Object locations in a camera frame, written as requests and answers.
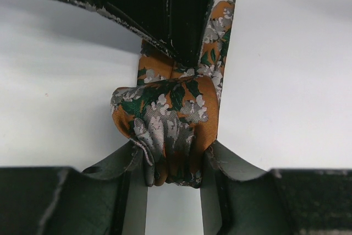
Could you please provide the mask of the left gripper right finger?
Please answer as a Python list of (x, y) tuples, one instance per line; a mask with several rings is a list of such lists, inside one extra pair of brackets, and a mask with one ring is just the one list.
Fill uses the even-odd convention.
[(203, 156), (204, 234), (351, 234), (351, 171), (264, 171), (215, 141)]

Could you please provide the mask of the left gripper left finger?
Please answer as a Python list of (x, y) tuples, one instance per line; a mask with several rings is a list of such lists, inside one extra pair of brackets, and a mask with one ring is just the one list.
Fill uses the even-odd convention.
[(144, 154), (128, 142), (79, 172), (1, 168), (1, 234), (144, 234)]

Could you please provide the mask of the orange grey patterned tie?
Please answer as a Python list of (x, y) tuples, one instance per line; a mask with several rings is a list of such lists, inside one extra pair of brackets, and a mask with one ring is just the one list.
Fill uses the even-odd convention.
[(201, 185), (202, 157), (218, 134), (235, 1), (211, 5), (197, 66), (185, 67), (143, 41), (136, 87), (112, 95), (116, 127), (144, 152), (148, 186)]

